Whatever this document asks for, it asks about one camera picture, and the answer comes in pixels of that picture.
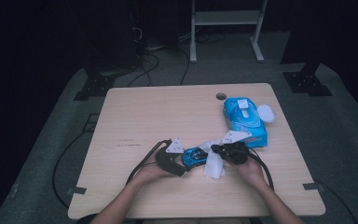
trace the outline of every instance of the white shelf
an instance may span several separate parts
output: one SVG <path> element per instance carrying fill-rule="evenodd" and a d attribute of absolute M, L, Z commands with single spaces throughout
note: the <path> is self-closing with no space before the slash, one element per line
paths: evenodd
<path fill-rule="evenodd" d="M 249 25 L 257 24 L 260 10 L 198 11 L 195 25 Z"/>

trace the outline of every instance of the person's left hand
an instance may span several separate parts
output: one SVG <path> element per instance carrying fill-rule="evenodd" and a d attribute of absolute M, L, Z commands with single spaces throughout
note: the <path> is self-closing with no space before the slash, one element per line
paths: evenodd
<path fill-rule="evenodd" d="M 138 171 L 134 178 L 138 179 L 142 182 L 150 182 L 153 180 L 157 180 L 164 176 L 174 176 L 161 168 L 156 163 L 156 154 L 158 150 L 156 150 L 150 158 L 145 162 L 145 165 Z"/>

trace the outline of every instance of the blue package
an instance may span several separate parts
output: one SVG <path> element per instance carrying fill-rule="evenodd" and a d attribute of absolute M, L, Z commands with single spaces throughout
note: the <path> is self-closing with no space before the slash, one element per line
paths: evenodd
<path fill-rule="evenodd" d="M 251 136 L 243 139 L 248 147 L 266 147 L 268 135 L 264 121 L 260 119 L 255 103 L 247 97 L 227 98 L 224 113 L 228 128 L 235 132 L 247 132 Z"/>

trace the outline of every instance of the forearm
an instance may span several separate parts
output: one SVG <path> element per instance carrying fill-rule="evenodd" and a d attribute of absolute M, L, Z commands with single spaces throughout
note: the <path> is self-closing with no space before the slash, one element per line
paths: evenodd
<path fill-rule="evenodd" d="M 267 183 L 259 185 L 255 189 L 263 199 L 276 223 L 304 223 L 301 218 L 299 218 L 267 185 Z"/>
<path fill-rule="evenodd" d="M 92 221 L 91 224 L 122 223 L 144 182 L 133 179 Z"/>

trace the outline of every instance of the white tissue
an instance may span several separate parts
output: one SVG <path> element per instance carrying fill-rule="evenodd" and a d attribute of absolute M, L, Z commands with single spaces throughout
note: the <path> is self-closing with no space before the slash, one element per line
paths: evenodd
<path fill-rule="evenodd" d="M 206 159 L 204 175 L 218 179 L 220 176 L 226 174 L 225 169 L 223 168 L 223 159 L 219 154 L 214 153 L 211 149 L 212 145 L 222 145 L 222 141 L 220 140 L 212 140 L 209 142 L 205 142 L 200 146 L 204 152 L 208 153 L 208 157 Z"/>

